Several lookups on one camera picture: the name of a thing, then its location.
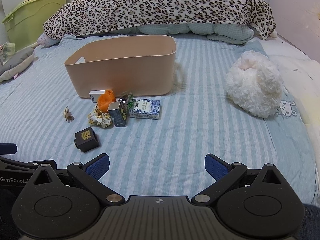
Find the cartoon drawing on bag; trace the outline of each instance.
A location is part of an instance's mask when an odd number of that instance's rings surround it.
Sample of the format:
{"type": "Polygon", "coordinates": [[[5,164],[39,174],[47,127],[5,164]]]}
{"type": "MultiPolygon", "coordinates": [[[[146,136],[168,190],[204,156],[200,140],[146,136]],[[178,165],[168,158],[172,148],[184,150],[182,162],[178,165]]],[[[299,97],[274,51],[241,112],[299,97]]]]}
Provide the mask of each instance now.
{"type": "Polygon", "coordinates": [[[290,117],[290,116],[297,116],[297,112],[295,110],[292,110],[291,106],[295,106],[296,103],[293,101],[285,101],[285,100],[281,100],[279,107],[281,110],[282,115],[286,116],[286,117],[290,117]]]}

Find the silver bolt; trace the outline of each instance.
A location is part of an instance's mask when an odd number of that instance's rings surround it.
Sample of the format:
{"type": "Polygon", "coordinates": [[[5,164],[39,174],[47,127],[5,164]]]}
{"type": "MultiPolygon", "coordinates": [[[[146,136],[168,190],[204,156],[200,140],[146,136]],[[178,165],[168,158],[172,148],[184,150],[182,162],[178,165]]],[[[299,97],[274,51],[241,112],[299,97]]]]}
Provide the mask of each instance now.
{"type": "Polygon", "coordinates": [[[122,197],[118,194],[111,194],[106,197],[106,200],[108,200],[109,202],[119,202],[120,200],[122,200],[122,197]]]}
{"type": "Polygon", "coordinates": [[[210,197],[208,195],[200,194],[195,196],[195,200],[197,202],[204,203],[204,202],[208,202],[210,200],[210,197]]]}

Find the beige plastic bin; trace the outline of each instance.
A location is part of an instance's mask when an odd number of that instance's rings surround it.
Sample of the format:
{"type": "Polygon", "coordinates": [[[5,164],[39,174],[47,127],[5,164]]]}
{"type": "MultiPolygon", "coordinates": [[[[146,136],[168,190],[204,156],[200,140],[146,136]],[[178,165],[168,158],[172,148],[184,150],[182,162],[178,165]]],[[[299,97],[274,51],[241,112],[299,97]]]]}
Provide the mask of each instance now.
{"type": "Polygon", "coordinates": [[[91,42],[64,63],[78,95],[113,90],[116,96],[163,95],[172,86],[176,43],[170,36],[126,36],[91,42]],[[83,57],[85,62],[77,63],[83,57]]]}

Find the striped bed sheet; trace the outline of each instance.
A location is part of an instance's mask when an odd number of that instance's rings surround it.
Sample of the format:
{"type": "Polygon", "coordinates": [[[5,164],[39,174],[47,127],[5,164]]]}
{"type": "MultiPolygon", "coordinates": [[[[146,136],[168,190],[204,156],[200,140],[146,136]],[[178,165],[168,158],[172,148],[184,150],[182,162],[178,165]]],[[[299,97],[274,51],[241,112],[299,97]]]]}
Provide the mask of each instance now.
{"type": "MultiPolygon", "coordinates": [[[[89,126],[89,99],[76,94],[65,60],[85,44],[112,37],[66,36],[59,45],[37,47],[33,64],[16,80],[0,84],[0,141],[16,143],[23,162],[54,159],[58,168],[85,163],[100,153],[110,169],[100,182],[129,195],[188,195],[214,182],[204,157],[214,153],[248,168],[274,163],[304,203],[318,201],[315,157],[300,114],[252,117],[228,99],[224,77],[246,50],[265,54],[258,41],[245,46],[210,41],[196,34],[174,35],[176,66],[170,93],[161,100],[159,120],[129,119],[123,128],[93,127],[100,147],[81,153],[74,134],[89,126]],[[74,121],[62,113],[68,106],[74,121]]],[[[293,98],[285,90],[283,100],[293,98]]]]}

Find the leopard print blanket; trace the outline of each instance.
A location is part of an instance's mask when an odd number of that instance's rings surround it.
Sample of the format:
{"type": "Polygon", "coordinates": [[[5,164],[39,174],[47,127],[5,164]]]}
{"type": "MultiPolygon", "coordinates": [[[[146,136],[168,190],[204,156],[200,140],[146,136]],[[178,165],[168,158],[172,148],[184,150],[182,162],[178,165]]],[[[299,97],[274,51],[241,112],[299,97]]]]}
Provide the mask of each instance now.
{"type": "Polygon", "coordinates": [[[44,23],[54,40],[147,24],[249,24],[263,39],[276,27],[263,0],[74,0],[44,23]]]}

